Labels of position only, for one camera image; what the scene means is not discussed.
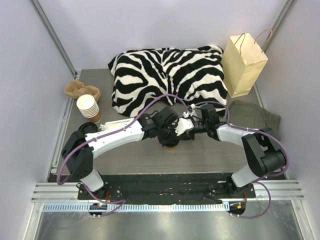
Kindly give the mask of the black plastic cup lid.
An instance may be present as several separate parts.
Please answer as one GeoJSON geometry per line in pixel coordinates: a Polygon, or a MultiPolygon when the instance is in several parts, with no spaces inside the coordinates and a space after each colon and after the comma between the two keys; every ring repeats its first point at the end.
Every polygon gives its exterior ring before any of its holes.
{"type": "Polygon", "coordinates": [[[174,140],[174,141],[171,141],[171,142],[167,142],[164,147],[166,148],[175,148],[178,144],[179,144],[179,140],[174,140]]]}

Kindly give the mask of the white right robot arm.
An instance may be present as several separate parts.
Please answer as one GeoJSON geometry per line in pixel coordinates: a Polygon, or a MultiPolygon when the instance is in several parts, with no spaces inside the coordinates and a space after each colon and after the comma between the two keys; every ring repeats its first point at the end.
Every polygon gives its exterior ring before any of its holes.
{"type": "Polygon", "coordinates": [[[201,117],[198,117],[196,107],[192,104],[183,113],[183,118],[190,124],[184,130],[189,138],[207,133],[216,141],[232,143],[244,149],[246,164],[228,176],[225,182],[225,191],[230,197],[242,195],[250,184],[268,176],[276,177],[279,175],[277,170],[289,166],[288,153],[271,128],[245,128],[230,123],[229,119],[222,122],[211,102],[203,103],[201,117]]]}

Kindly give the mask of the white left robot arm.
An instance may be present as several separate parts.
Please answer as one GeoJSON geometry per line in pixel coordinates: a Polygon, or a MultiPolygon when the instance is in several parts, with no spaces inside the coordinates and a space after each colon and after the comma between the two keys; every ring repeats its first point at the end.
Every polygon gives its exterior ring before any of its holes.
{"type": "Polygon", "coordinates": [[[80,183],[80,189],[100,200],[107,192],[107,185],[101,174],[94,168],[94,160],[102,154],[128,143],[157,138],[164,147],[175,147],[179,137],[190,126],[188,119],[170,107],[154,114],[140,113],[135,118],[112,121],[107,129],[83,133],[77,130],[64,145],[61,156],[69,171],[69,178],[80,183]]]}

